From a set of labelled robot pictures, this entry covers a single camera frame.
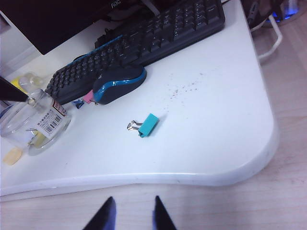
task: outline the computer monitor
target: computer monitor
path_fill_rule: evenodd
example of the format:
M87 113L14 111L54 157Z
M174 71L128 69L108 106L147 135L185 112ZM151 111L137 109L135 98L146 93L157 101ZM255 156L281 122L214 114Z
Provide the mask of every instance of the computer monitor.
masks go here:
M46 54L92 23L106 18L114 9L139 1L1 0L0 10L42 54Z

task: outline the jar label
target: jar label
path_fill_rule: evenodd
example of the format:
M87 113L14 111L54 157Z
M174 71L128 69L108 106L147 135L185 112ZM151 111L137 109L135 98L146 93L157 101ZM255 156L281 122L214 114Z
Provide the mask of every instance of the jar label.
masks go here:
M55 108L60 114L62 114L63 116L66 115L66 110L63 108L62 105L60 105L60 103L58 103L56 100L53 100L52 103L52 107Z
M35 125L35 128L49 139L53 138L62 127L62 121L66 115L66 110L58 102L53 100L51 105Z

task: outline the metal clip handle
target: metal clip handle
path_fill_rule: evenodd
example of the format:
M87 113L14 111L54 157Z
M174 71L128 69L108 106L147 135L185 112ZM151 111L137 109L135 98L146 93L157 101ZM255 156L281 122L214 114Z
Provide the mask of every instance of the metal clip handle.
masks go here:
M136 121L130 121L130 123L127 125L127 130L129 131L139 130L139 128L133 126L134 124L136 124L137 126L141 126L143 123L138 123Z

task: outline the monitor logo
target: monitor logo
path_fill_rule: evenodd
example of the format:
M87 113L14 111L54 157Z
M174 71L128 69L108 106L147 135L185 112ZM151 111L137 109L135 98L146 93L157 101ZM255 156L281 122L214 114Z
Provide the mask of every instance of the monitor logo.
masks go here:
M119 4L121 4L121 0L115 0L114 2L111 3L112 9L117 7Z

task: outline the glass cup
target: glass cup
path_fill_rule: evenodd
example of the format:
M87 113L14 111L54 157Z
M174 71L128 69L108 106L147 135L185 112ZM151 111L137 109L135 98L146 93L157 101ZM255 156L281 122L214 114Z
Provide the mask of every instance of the glass cup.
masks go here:
M66 130L71 117L50 95L38 89L28 103L16 103L0 119L0 134L30 155L41 153Z

